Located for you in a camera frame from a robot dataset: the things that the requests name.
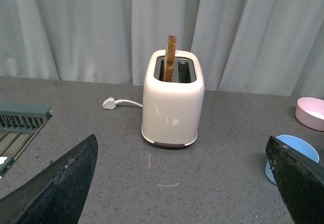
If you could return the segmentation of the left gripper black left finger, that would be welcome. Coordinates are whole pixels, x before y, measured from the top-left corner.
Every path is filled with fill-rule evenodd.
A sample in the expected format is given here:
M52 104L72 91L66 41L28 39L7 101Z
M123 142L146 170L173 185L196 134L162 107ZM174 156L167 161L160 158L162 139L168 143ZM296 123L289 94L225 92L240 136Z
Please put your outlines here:
M93 180L98 142L90 135L1 199L1 223L78 223Z

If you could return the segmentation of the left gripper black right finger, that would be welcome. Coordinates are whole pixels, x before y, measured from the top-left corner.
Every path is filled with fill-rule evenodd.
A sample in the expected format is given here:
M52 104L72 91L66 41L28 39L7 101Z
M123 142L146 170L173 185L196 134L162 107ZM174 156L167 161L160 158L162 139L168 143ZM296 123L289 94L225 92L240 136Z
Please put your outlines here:
M274 136L266 156L294 223L323 223L323 165Z

